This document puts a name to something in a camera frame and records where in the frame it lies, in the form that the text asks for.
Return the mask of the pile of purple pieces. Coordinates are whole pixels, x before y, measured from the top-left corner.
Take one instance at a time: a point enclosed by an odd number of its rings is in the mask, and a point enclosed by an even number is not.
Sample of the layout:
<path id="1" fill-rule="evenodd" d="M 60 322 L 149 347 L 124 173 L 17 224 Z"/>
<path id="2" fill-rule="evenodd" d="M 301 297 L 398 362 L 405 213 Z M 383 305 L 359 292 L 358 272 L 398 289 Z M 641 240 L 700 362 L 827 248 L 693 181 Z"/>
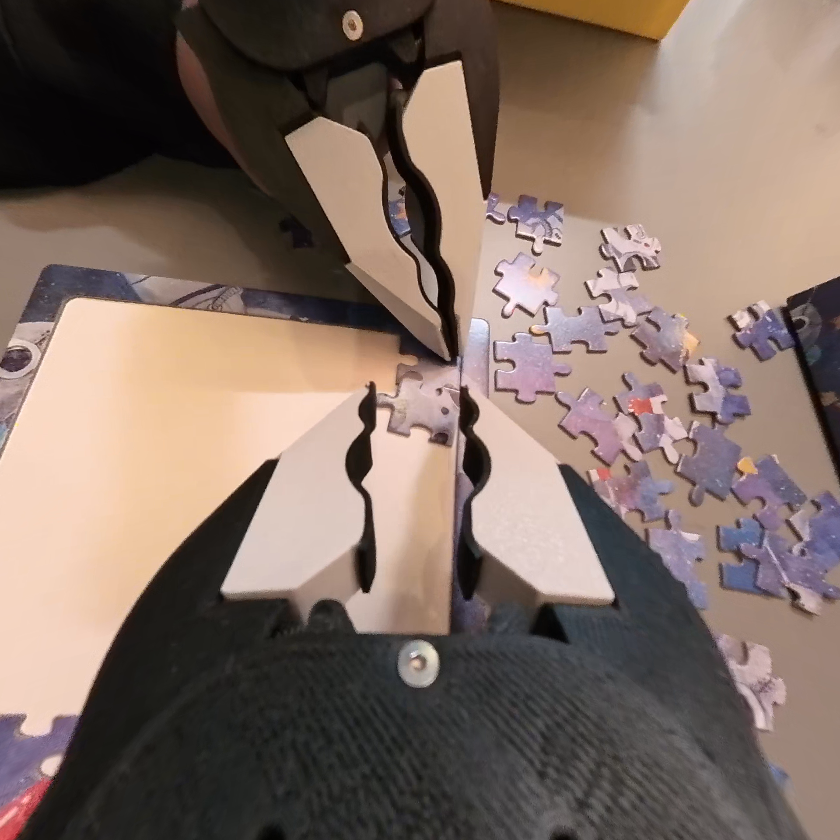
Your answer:
<path id="1" fill-rule="evenodd" d="M 727 226 L 490 194 L 490 398 L 660 552 L 783 788 L 838 791 L 838 481 Z"/>

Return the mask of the space puzzle frame tray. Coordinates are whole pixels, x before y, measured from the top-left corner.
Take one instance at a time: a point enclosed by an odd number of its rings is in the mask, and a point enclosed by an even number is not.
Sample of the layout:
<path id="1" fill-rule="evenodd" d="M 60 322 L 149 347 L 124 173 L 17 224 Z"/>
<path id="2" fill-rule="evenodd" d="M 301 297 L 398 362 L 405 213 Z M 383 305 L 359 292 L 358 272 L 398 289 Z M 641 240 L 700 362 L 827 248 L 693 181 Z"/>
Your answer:
<path id="1" fill-rule="evenodd" d="M 2 838 L 472 837 L 448 674 L 457 360 L 382 308 L 71 271 L 22 322 L 2 452 Z M 376 571 L 347 602 L 228 600 L 281 453 L 396 367 L 458 366 L 451 448 L 376 406 Z"/>

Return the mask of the grey moon crater puzzle piece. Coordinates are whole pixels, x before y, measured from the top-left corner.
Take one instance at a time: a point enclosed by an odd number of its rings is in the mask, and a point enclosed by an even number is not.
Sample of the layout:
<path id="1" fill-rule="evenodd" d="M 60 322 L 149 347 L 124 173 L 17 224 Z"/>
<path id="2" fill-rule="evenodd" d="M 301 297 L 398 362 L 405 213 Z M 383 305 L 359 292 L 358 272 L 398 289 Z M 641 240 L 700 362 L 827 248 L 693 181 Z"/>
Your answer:
<path id="1" fill-rule="evenodd" d="M 396 383 L 401 385 L 407 379 L 420 393 L 441 396 L 444 392 L 456 393 L 460 389 L 460 372 L 456 365 L 444 364 L 439 360 L 417 359 L 414 364 L 399 363 L 396 367 Z"/>
<path id="2" fill-rule="evenodd" d="M 388 433 L 408 438 L 420 428 L 427 432 L 431 444 L 453 446 L 459 419 L 459 394 L 454 388 L 425 392 L 421 380 L 405 378 L 395 394 L 378 392 L 376 405 L 390 413 Z"/>

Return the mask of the four-scene puzzle picture card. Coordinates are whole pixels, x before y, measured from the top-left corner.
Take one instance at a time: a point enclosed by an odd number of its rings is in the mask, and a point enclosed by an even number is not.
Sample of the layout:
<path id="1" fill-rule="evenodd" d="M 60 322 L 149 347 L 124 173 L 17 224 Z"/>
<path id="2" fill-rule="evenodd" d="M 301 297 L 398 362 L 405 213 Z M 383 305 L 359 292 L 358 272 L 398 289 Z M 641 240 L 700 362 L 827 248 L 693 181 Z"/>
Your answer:
<path id="1" fill-rule="evenodd" d="M 838 434 L 839 277 L 789 297 L 786 310 L 808 386 Z"/>

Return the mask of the yellow box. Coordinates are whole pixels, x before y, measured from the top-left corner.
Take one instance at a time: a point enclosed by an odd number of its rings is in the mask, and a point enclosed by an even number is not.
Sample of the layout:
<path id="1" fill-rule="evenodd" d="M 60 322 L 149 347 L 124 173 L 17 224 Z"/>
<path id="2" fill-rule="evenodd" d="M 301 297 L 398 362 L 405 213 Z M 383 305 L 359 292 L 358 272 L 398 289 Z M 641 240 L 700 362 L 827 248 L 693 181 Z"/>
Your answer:
<path id="1" fill-rule="evenodd" d="M 506 1 L 505 4 L 661 41 L 689 1 Z"/>

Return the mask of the person's black clothing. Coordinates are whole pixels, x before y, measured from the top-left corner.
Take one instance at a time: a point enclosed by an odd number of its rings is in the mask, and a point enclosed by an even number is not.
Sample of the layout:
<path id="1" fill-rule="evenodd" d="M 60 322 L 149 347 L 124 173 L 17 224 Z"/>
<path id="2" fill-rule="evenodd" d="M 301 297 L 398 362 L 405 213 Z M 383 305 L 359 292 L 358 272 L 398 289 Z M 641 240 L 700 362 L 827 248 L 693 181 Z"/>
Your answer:
<path id="1" fill-rule="evenodd" d="M 86 184 L 151 156 L 238 167 L 277 199 L 284 145 L 232 153 L 176 66 L 183 2 L 2 2 L 2 189 Z"/>

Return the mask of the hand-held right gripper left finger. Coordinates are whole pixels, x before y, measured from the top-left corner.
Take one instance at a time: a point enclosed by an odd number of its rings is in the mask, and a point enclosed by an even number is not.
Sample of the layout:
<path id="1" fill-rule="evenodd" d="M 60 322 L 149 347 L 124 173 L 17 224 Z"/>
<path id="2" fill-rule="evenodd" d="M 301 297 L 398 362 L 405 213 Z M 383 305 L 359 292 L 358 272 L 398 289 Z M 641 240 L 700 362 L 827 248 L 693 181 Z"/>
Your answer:
<path id="1" fill-rule="evenodd" d="M 279 456 L 222 583 L 228 600 L 347 602 L 376 571 L 375 384 L 353 392 Z"/>

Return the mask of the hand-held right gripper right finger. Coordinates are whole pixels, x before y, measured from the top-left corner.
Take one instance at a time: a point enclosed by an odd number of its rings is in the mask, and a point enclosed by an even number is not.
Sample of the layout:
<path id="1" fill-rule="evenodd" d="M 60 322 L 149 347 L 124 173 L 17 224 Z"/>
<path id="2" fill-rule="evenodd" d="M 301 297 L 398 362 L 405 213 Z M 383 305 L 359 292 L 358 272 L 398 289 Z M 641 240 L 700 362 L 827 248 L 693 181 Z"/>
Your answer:
<path id="1" fill-rule="evenodd" d="M 459 434 L 471 485 L 459 533 L 464 598 L 522 608 L 613 604 L 613 587 L 550 451 L 466 386 Z"/>

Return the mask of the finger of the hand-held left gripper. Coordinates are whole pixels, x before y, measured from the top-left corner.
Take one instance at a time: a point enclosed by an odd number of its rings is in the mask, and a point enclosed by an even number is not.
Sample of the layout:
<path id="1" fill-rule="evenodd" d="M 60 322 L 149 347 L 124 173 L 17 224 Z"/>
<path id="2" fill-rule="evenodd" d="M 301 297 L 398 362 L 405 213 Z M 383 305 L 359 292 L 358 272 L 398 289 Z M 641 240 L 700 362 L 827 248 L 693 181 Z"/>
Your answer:
<path id="1" fill-rule="evenodd" d="M 426 68 L 392 102 L 395 165 L 406 182 L 402 244 L 418 260 L 421 291 L 455 361 L 469 333 L 487 209 L 463 61 Z"/>
<path id="2" fill-rule="evenodd" d="M 287 135 L 287 146 L 338 236 L 348 271 L 426 348 L 452 361 L 417 259 L 392 231 L 385 171 L 369 137 L 313 119 Z"/>

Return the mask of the person's left hand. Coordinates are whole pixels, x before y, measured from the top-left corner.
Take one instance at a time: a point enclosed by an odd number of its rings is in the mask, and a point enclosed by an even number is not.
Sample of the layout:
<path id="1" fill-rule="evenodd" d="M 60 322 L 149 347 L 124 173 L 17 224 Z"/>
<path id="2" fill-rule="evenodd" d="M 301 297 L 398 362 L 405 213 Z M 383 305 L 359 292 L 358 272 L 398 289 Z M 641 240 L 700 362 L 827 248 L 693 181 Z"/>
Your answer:
<path id="1" fill-rule="evenodd" d="M 181 35 L 175 39 L 175 62 L 182 88 L 196 115 L 215 141 L 230 153 L 230 138 L 217 108 L 207 74 L 195 52 Z"/>

